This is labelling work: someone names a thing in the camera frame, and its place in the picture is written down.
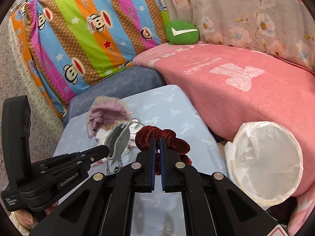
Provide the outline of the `person's left hand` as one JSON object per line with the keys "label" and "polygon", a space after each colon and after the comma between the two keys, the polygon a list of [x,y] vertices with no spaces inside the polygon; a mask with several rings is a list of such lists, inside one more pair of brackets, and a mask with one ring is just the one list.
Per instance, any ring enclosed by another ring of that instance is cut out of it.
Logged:
{"label": "person's left hand", "polygon": [[31,230],[38,224],[38,220],[26,210],[12,212],[9,219],[22,235],[29,235]]}

